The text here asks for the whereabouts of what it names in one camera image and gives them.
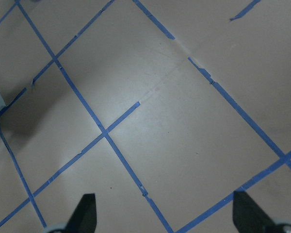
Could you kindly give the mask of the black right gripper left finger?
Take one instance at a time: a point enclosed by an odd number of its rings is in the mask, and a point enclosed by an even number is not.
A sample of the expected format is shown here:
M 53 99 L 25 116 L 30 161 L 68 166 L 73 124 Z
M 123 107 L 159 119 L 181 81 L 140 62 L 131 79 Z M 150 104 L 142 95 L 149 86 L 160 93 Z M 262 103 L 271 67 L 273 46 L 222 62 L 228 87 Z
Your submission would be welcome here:
M 69 219 L 66 233 L 94 233 L 97 227 L 95 194 L 84 194 Z

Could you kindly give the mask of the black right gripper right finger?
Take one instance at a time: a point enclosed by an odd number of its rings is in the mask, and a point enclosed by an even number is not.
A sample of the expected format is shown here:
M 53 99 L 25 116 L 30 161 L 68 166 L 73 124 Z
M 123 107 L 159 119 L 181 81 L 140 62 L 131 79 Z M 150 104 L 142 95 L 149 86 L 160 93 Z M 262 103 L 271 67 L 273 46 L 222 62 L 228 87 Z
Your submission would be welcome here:
M 244 191 L 233 193 L 233 224 L 239 233 L 265 233 L 274 221 Z

